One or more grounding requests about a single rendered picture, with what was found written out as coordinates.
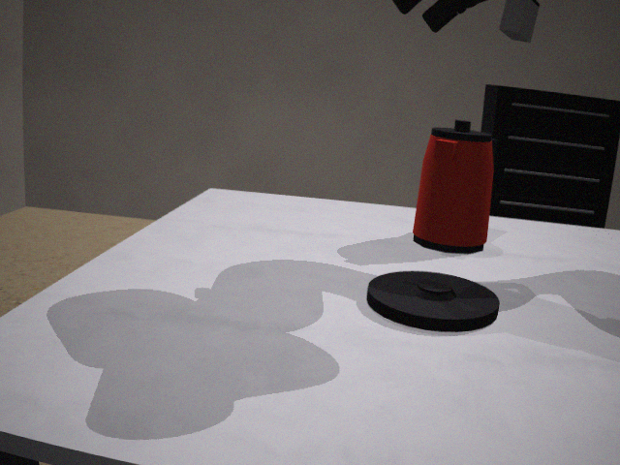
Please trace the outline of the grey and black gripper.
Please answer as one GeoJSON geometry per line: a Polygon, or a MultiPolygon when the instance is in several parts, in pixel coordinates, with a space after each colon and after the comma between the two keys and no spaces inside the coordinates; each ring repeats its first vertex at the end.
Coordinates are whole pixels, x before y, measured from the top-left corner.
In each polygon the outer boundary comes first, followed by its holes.
{"type": "MultiPolygon", "coordinates": [[[[421,0],[392,0],[400,13],[405,15],[421,0]]],[[[458,14],[486,0],[438,0],[426,12],[423,19],[433,32],[438,32],[458,14]],[[469,7],[468,7],[469,6],[469,7]]]]}

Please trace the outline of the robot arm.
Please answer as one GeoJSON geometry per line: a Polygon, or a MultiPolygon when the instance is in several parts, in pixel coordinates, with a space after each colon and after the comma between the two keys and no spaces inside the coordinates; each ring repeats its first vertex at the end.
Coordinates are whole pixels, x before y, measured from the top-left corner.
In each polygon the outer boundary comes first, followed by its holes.
{"type": "Polygon", "coordinates": [[[537,0],[506,0],[499,29],[512,40],[531,43],[539,6],[537,0]]]}

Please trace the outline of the black round disk with center stud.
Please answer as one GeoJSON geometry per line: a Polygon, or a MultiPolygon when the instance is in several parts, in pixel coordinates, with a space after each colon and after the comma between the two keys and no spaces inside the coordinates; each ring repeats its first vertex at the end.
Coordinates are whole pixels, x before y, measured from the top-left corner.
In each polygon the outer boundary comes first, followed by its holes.
{"type": "Polygon", "coordinates": [[[490,326],[500,306],[498,296],[479,283],[429,271],[377,276],[368,284],[366,301],[373,311],[395,323],[441,332],[490,326]]]}

